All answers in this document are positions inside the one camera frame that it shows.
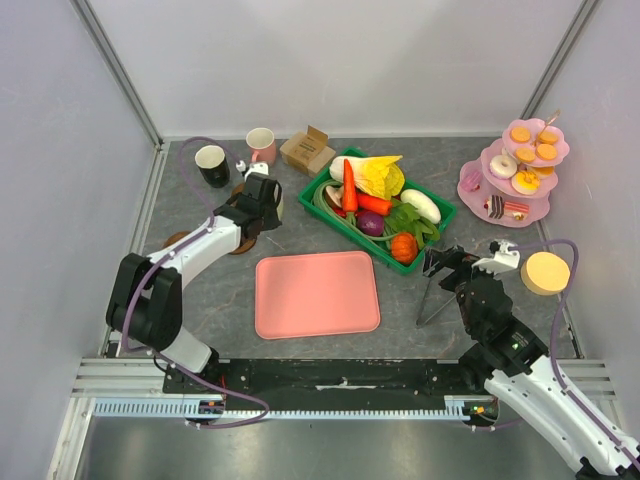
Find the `pumpkin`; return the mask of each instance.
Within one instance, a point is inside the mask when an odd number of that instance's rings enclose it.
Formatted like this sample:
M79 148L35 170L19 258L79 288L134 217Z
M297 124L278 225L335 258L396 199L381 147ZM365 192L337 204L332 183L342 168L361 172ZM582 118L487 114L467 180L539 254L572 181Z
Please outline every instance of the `pumpkin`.
M418 256L418 242L410 233L399 233L391 241L391 256L404 265L411 263Z

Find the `green tray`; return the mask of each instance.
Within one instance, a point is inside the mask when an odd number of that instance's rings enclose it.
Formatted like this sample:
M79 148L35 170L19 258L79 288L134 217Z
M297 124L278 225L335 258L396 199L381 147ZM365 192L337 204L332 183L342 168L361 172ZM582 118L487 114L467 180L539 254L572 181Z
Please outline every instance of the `green tray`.
M342 152L342 155L346 155L349 157L361 157L361 158L368 156L364 152L362 152L361 150L355 147L348 147L347 149L345 149L344 152ZM379 260L381 260L386 265L389 265L391 268L393 268L395 271L397 271L401 275L407 275L411 273L413 270L415 270L418 266L422 265L422 262L424 260L424 250L420 252L420 254L416 257L416 259L413 261L411 265L403 265L400 262L397 262L396 260L394 260L391 254L387 253L387 251L384 248L378 247L377 245L372 245L364 237L358 235L356 232L349 229L347 226L343 225L342 222L330 217L327 213L323 212L318 207L316 207L312 203L313 194L315 193L318 186L321 183L326 182L327 180L331 180L331 175L329 175L329 167L325 168L322 172L320 172L318 176L314 178L313 181L309 185L307 185L302 192L300 192L300 195L298 195L298 201L304 206L307 212L309 212L314 217L319 218L324 223L330 225L335 230L342 233L345 237L347 237L352 242L360 245L363 249L368 251L371 255L376 256ZM438 208L440 209L440 215L442 217L442 220L438 225L438 230L440 231L440 234L442 234L442 232L444 232L445 228L447 228L449 223L451 223L451 220L453 220L453 217L456 216L457 209L455 205L447 202L444 198L440 198L434 193L431 193L429 190L421 187L420 185L416 185L409 179L406 179L403 190L407 188L413 188L415 190L421 191L422 193L427 195L431 200L433 200L434 203L438 206Z

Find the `gray table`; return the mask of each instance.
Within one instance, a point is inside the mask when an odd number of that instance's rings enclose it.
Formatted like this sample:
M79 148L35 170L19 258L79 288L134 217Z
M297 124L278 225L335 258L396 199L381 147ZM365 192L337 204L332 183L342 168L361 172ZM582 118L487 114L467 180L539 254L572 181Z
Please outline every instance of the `gray table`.
M369 154L402 154L399 165L406 176L437 195L453 202L458 214L445 232L445 242L458 243L468 251L488 255L489 243L505 238L516 243L540 239L535 225L508 229L490 225L475 217L456 194L460 167L476 159L493 138L385 138L335 139L330 145L338 152L357 146ZM243 141L225 142L233 152L248 158ZM177 164L179 144L172 143L147 234L145 253L161 248L172 234L192 230L207 215L190 192ZM187 149L189 172L207 192L214 205L224 202L240 175L232 172L226 188L214 190L200 177L193 156L198 146ZM249 252L227 255L206 269L184 293L184 324L202 341L224 357L236 358L443 358L456 359L472 344L464 332L459 312L449 305L427 327L415 328L415 315L422 298L425 279L418 272L401 276L374 259L380 302L381 323L371 333L288 340L263 340L254 328L254 278L258 261L265 257L318 252L355 250L357 247L324 223L306 213L297 201L298 193L309 183L304 176L278 160L273 169L283 186L284 224L260 235ZM505 277L505 288L514 301L514 314L549 341L555 297L539 297L529 292L518 272ZM425 315L435 311L448 298L437 285L432 286ZM560 333L559 352L574 357L566 328Z

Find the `cardboard box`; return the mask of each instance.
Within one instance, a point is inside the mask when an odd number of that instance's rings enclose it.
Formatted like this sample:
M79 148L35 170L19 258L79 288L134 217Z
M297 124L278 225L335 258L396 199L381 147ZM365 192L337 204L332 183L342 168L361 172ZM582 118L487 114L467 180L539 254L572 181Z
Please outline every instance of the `cardboard box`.
M280 147L280 153L284 163L313 178L336 155L336 151L327 146L328 141L326 133L309 125L307 133L298 132L287 140Z

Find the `white wall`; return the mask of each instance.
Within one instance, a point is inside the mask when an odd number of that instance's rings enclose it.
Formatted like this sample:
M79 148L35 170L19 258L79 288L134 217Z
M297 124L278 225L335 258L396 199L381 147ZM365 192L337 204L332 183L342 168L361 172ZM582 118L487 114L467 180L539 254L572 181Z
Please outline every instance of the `white wall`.
M579 0L91 0L163 135L501 131Z
M582 255L569 297L589 356L603 358L640 437L640 2L602 2L549 96L571 153L547 226Z
M152 147L67 0L0 7L0 478L44 478Z

